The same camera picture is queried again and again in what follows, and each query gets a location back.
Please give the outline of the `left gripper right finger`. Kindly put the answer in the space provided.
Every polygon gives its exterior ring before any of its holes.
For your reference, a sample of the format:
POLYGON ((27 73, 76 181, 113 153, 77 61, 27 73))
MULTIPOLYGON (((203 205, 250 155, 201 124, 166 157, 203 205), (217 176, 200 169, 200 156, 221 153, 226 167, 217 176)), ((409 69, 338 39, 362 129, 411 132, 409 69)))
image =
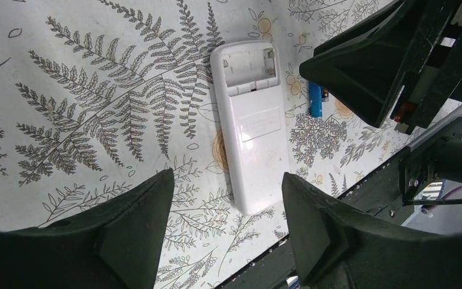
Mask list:
POLYGON ((389 223, 297 175, 282 181, 291 247, 310 288, 462 288, 462 234, 389 223))

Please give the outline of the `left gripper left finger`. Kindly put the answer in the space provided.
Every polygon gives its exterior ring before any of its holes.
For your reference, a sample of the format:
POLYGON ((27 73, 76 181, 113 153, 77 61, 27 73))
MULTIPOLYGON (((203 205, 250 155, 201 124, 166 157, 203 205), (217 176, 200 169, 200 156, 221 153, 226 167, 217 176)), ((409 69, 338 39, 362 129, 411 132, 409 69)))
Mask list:
POLYGON ((0 288, 153 288, 173 193, 165 169, 45 228, 0 232, 0 288))

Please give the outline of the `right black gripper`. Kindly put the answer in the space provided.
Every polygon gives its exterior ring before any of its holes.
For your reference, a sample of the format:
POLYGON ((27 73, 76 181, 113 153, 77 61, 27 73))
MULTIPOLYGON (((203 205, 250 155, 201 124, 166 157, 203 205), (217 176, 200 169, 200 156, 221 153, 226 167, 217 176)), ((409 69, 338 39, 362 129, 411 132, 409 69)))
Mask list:
POLYGON ((379 25, 403 3, 390 1, 377 10, 378 1, 360 1, 323 16, 327 40, 299 73, 376 128, 390 110, 398 73, 402 90, 390 118, 396 131, 411 134, 429 127, 448 99, 462 102, 462 1, 424 1, 416 9, 416 29, 379 25))

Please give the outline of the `blue AA battery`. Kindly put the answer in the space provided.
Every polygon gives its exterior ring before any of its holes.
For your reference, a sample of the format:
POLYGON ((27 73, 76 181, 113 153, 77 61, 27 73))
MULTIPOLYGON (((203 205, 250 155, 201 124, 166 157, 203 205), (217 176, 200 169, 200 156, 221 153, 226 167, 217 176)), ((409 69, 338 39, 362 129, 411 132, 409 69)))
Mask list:
POLYGON ((322 117, 322 96, 322 88, 313 82, 309 82, 309 110, 312 117, 322 117))

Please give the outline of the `white remote control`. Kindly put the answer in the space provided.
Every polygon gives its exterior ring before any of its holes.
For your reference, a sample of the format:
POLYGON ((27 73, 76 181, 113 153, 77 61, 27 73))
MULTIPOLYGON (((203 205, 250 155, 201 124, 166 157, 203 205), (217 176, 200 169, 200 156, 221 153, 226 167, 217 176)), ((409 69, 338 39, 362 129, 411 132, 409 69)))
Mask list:
POLYGON ((269 42, 234 42, 210 61, 235 206, 252 216, 282 201, 289 171, 278 51, 269 42))

